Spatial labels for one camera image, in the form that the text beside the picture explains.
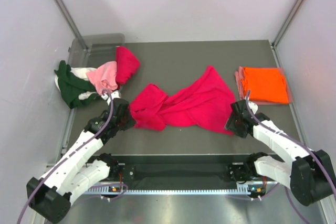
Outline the magenta t shirt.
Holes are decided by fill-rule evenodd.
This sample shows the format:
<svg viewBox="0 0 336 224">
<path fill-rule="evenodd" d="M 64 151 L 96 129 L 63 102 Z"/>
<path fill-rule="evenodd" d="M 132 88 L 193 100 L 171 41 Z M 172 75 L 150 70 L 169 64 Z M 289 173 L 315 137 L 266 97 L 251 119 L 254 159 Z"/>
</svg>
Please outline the magenta t shirt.
<svg viewBox="0 0 336 224">
<path fill-rule="evenodd" d="M 136 128 L 162 131 L 166 126 L 199 126 L 205 130 L 231 135 L 225 129 L 230 105 L 235 96 L 213 66 L 189 87 L 168 96 L 154 84 L 148 84 L 131 102 Z"/>
</svg>

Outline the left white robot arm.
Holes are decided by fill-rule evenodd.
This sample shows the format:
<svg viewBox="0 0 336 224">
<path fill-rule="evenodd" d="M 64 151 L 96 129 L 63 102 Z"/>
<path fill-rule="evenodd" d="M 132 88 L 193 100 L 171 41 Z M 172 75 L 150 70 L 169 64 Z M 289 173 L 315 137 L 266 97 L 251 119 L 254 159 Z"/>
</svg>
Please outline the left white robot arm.
<svg viewBox="0 0 336 224">
<path fill-rule="evenodd" d="M 120 182 L 121 166 L 110 154 L 100 154 L 86 166 L 93 154 L 119 131 L 135 125 L 129 102 L 122 98 L 109 99 L 109 108 L 99 117 L 89 120 L 78 139 L 65 155 L 44 173 L 41 178 L 32 177 L 27 185 L 28 206 L 50 223 L 59 223 L 75 201 L 98 182 Z"/>
</svg>

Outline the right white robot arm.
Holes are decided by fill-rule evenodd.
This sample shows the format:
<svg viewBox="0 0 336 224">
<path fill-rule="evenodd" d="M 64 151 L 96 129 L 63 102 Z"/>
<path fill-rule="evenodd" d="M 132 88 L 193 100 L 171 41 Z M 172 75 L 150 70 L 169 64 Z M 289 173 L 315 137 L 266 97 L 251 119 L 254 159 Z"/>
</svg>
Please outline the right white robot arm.
<svg viewBox="0 0 336 224">
<path fill-rule="evenodd" d="M 269 117 L 258 113 L 254 103 L 240 100 L 230 107 L 225 129 L 241 138 L 252 136 L 281 159 L 263 152 L 252 153 L 239 168 L 229 167 L 233 179 L 244 182 L 268 177 L 289 189 L 304 206 L 335 195 L 335 173 L 325 151 L 313 151 L 293 140 Z"/>
</svg>

